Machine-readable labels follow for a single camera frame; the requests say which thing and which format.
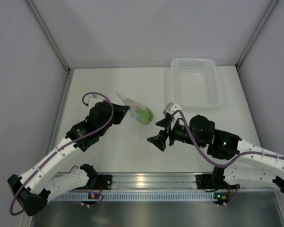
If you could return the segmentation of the clear zip top bag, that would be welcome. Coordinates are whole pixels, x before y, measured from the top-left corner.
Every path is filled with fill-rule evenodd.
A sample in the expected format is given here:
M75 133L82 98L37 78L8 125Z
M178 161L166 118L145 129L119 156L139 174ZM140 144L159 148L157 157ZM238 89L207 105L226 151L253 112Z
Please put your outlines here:
M148 125L152 122L154 115L150 108L119 93L116 93L116 95L122 100L125 105L130 107L130 115L132 118L135 118L138 123Z

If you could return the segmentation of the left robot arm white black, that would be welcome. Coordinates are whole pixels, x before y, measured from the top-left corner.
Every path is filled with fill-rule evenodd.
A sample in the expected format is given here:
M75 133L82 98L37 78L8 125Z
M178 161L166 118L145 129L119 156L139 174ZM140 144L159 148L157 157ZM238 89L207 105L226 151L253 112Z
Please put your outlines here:
M9 177L8 185L14 196L10 214L16 215L13 211L15 202L20 204L28 216L34 216L51 200L66 192L93 189L99 179L97 171L89 164L83 164L74 172L59 177L56 174L97 143L109 127L120 124L129 109L127 105L107 101L96 103L90 108L88 116L73 125L60 143L38 164L20 175Z

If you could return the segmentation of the pink fake egg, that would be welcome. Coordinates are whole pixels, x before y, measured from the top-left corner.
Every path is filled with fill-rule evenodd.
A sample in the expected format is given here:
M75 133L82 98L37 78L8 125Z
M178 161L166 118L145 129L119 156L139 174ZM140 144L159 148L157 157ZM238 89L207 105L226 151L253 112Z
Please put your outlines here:
M140 107L139 106L132 106L132 109L135 113L139 113Z

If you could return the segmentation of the green fake melon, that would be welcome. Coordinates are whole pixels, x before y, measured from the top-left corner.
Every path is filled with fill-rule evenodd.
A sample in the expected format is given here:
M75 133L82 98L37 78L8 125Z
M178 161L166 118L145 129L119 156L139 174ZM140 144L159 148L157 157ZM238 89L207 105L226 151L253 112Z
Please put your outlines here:
M137 121L143 125L150 124L153 120L153 113L149 108L140 108L138 110Z

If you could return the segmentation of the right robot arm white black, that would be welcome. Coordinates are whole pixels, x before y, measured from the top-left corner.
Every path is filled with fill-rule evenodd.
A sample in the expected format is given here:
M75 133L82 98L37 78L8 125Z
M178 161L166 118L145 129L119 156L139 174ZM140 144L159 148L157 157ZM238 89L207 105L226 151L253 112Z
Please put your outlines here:
M201 115L189 122L167 114L156 123L162 127L148 142L164 151L175 141L195 146L200 155L214 166L211 181L215 187L260 186L284 194L284 155L253 145L238 135L218 130L215 123Z

